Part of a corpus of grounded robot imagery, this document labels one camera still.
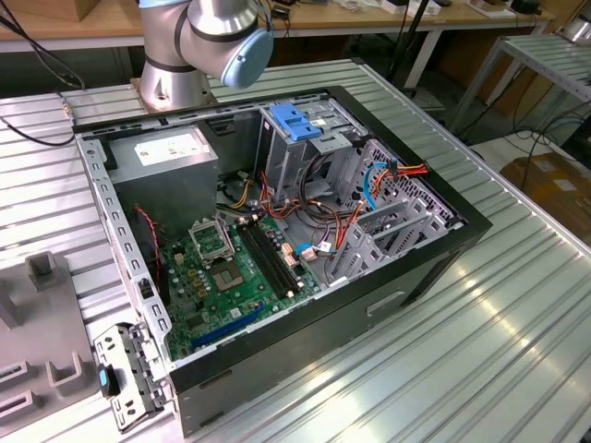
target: open computer tower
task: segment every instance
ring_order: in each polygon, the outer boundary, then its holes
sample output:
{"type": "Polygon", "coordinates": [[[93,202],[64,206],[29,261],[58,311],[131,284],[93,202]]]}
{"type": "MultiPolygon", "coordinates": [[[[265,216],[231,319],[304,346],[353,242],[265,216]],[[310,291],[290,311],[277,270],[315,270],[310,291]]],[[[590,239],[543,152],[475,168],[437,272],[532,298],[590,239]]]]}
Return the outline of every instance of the open computer tower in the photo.
{"type": "Polygon", "coordinates": [[[76,128],[138,314],[94,343],[121,432],[189,436],[414,303],[490,223],[342,88],[76,128]]]}

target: metal rack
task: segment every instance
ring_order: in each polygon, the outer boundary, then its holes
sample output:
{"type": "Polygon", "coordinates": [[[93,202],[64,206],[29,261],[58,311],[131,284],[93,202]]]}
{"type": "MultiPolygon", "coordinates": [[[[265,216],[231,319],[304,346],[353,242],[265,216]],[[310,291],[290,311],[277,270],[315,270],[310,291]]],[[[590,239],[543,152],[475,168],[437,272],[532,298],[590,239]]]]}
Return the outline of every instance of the metal rack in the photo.
{"type": "MultiPolygon", "coordinates": [[[[200,441],[405,438],[575,441],[591,424],[591,251],[383,81],[351,61],[268,69],[220,102],[340,84],[494,226],[428,295],[198,432],[200,441]]],[[[130,87],[66,94],[79,121],[143,111],[130,87]]],[[[54,95],[0,101],[36,137],[68,133],[54,95]]],[[[48,150],[0,127],[0,267],[66,254],[90,339],[134,312],[75,146],[48,150]]],[[[99,394],[3,440],[177,441],[172,411],[124,437],[99,394]]]]}
{"type": "Polygon", "coordinates": [[[591,47],[577,46],[554,34],[501,37],[490,49],[487,58],[460,100],[450,124],[450,131],[454,132],[458,128],[470,103],[503,53],[513,57],[515,62],[512,65],[513,69],[508,71],[511,74],[501,80],[500,85],[491,94],[490,100],[504,90],[511,77],[517,72],[519,65],[533,69],[582,102],[591,100],[589,86],[591,47]]]}

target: motherboard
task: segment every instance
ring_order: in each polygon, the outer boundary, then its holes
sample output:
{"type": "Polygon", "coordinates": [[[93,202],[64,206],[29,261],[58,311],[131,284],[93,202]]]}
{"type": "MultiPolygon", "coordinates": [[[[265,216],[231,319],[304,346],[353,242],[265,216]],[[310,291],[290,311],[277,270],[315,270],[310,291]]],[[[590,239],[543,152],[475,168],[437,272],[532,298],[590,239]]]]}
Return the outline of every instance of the motherboard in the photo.
{"type": "Polygon", "coordinates": [[[272,218],[229,227],[217,219],[206,223],[163,248],[174,360],[320,291],[307,265],[294,263],[272,218]],[[212,258],[215,250],[224,257],[212,258]]]}

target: workbench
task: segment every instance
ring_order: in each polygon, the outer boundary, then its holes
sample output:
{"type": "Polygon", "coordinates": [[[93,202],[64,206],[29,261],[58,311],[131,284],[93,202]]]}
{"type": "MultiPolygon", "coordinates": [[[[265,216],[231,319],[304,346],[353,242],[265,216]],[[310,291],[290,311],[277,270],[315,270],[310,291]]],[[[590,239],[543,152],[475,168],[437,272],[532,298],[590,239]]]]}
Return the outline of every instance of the workbench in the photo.
{"type": "MultiPolygon", "coordinates": [[[[143,46],[143,31],[139,8],[134,0],[101,0],[80,23],[55,18],[15,13],[27,33],[48,49],[86,49],[143,46]]],[[[437,16],[424,16],[418,31],[426,31],[427,38],[408,76],[407,88],[414,88],[421,78],[441,33],[445,30],[487,30],[499,28],[533,28],[532,33],[544,31],[554,19],[543,11],[540,16],[518,14],[517,17],[487,18],[456,0],[443,7],[437,16]]],[[[412,17],[404,28],[408,30],[412,17]]],[[[325,35],[356,35],[398,32],[403,15],[392,15],[381,8],[370,7],[365,12],[350,12],[330,2],[328,5],[296,4],[291,7],[290,37],[325,35]]],[[[273,21],[275,37],[286,35],[286,23],[273,21]]],[[[0,27],[0,53],[31,51],[9,30],[0,27]]]]}
{"type": "MultiPolygon", "coordinates": [[[[521,66],[529,67],[562,88],[562,93],[549,106],[550,110],[559,110],[568,94],[581,102],[591,101],[591,86],[589,86],[591,48],[578,46],[555,34],[501,37],[490,49],[487,58],[458,103],[450,124],[450,131],[455,131],[460,125],[470,103],[502,54],[510,55],[513,58],[513,65],[507,71],[509,77],[505,76],[505,79],[501,79],[497,90],[493,91],[489,97],[490,101],[503,93],[510,78],[521,66]]],[[[553,113],[549,113],[538,127],[548,122],[552,115],[553,113]]]]}
{"type": "MultiPolygon", "coordinates": [[[[271,68],[248,90],[211,90],[228,102],[329,85],[347,88],[494,225],[415,304],[192,441],[578,441],[591,425],[591,250],[365,65],[271,68]]],[[[82,124],[144,113],[128,85],[65,95],[82,124]]],[[[0,114],[35,137],[69,133],[53,94],[2,100],[0,114]]],[[[135,321],[76,146],[47,149],[0,126],[0,266],[47,249],[67,257],[91,340],[135,321]]],[[[100,393],[5,441],[89,436],[124,439],[100,393]]],[[[180,438],[167,409],[125,441],[180,438]]]]}

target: blue pcie slot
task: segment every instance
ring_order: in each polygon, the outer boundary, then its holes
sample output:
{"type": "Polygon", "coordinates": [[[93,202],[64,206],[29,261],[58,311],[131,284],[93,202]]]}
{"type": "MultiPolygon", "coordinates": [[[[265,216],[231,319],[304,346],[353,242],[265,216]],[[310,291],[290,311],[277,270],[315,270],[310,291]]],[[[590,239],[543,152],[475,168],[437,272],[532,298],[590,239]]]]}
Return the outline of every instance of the blue pcie slot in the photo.
{"type": "Polygon", "coordinates": [[[207,334],[199,337],[198,339],[194,339],[191,341],[191,345],[193,348],[199,348],[204,344],[211,343],[212,341],[216,341],[223,337],[224,335],[228,335],[231,332],[234,332],[237,329],[241,329],[245,327],[247,324],[252,323],[257,319],[259,316],[260,311],[265,308],[265,305],[257,307],[254,311],[250,314],[246,314],[241,318],[234,320],[232,323],[228,323],[227,325],[223,325],[218,329],[214,329],[212,332],[208,332],[207,334]]]}

